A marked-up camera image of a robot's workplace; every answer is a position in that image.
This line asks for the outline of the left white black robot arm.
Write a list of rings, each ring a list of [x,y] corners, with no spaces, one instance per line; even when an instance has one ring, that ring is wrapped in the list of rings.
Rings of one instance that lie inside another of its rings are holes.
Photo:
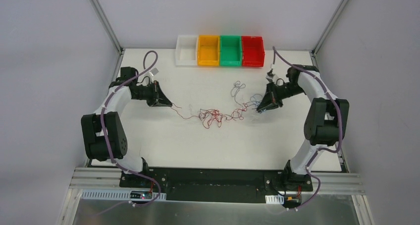
[[[145,159],[139,161],[127,155],[128,140],[120,114],[131,100],[145,101],[149,107],[172,107],[173,103],[158,81],[143,85],[136,77],[138,73],[133,67],[122,67],[103,104],[94,113],[81,117],[81,127],[88,159],[121,165],[126,180],[143,188],[151,183],[148,164]]]

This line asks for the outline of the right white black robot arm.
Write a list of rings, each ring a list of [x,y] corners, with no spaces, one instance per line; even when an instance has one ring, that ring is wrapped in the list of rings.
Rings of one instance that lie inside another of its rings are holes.
[[[311,105],[304,123],[305,140],[272,185],[279,191],[312,191],[310,170],[322,152],[342,141],[350,105],[329,91],[315,66],[295,65],[287,70],[286,76],[289,81],[279,85],[280,78],[272,70],[267,73],[265,94],[256,111],[280,108],[284,99],[301,93]]]

